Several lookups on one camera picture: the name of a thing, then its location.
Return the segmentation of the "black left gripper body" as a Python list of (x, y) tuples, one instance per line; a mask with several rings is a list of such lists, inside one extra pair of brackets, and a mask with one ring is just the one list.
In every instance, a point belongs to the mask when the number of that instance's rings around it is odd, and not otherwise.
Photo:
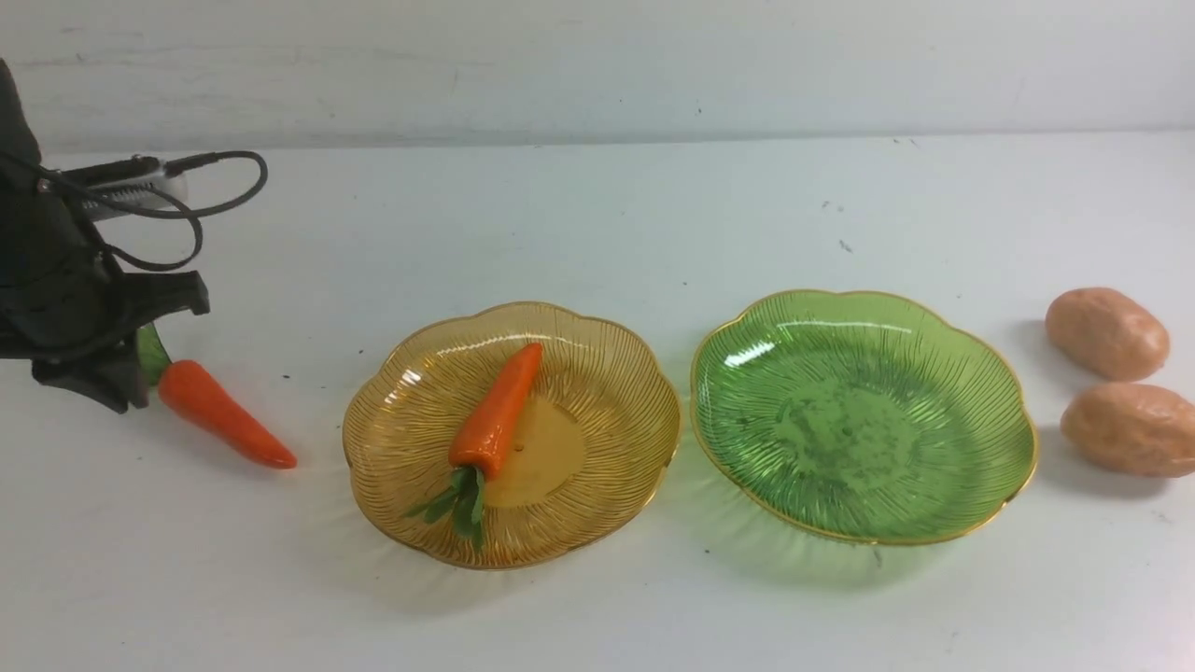
[(124, 361), (120, 277), (81, 204), (43, 189), (41, 146), (14, 77), (4, 80), (4, 360)]

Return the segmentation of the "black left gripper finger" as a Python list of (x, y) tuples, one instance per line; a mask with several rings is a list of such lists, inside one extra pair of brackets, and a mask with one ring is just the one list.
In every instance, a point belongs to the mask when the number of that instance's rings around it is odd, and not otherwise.
[(118, 271), (114, 275), (112, 289), (116, 308), (111, 340), (124, 340), (166, 314), (209, 314), (212, 310), (208, 289), (198, 271)]
[(136, 340), (122, 340), (76, 360), (36, 360), (33, 380), (97, 401), (112, 413), (145, 409), (148, 383)]

